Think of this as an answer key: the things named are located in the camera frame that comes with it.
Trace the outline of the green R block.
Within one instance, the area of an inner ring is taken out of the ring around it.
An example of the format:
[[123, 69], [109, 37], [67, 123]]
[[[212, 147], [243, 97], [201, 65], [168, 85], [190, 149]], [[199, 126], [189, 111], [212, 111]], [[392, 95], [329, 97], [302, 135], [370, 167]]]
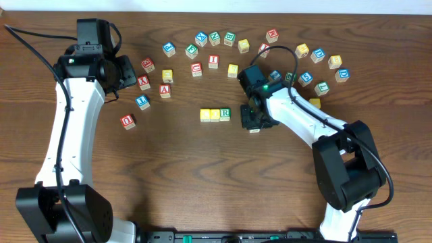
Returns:
[[228, 122], [231, 119], [231, 109], [230, 108], [221, 108], [220, 109], [220, 121]]

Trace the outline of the yellow O block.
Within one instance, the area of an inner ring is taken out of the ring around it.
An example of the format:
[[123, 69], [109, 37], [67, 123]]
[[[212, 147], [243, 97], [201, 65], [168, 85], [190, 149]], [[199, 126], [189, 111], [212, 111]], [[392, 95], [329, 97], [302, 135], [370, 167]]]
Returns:
[[210, 121], [211, 122], [219, 122], [220, 119], [221, 119], [220, 109], [211, 109], [210, 110]]

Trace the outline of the yellow C block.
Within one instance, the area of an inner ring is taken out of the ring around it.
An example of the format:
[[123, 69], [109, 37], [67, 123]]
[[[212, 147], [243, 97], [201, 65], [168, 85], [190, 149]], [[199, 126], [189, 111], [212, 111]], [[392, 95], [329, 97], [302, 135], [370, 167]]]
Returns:
[[210, 109], [201, 109], [200, 110], [200, 121], [201, 122], [210, 122], [211, 120], [211, 110]]

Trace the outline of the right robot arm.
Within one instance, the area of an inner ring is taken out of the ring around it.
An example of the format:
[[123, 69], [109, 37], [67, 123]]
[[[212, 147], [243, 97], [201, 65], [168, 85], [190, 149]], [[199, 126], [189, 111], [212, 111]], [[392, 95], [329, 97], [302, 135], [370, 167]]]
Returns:
[[252, 65], [238, 74], [248, 97], [241, 105], [242, 126], [260, 132], [283, 124], [313, 151], [315, 175], [327, 202], [319, 237], [335, 242], [387, 242], [384, 235], [363, 234], [357, 226], [371, 199], [389, 182], [371, 131], [361, 121], [335, 119], [304, 100], [286, 82], [271, 82]]

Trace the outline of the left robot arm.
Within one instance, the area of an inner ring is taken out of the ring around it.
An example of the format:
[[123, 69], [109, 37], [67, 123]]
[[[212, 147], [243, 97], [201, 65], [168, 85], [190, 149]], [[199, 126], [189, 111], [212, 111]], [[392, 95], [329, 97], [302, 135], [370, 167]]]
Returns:
[[109, 93], [135, 85], [134, 68], [119, 55], [113, 23], [79, 19], [73, 44], [49, 71], [57, 104], [49, 148], [35, 183], [20, 188], [16, 207], [39, 242], [142, 242], [139, 227], [113, 215], [93, 186], [92, 149]]

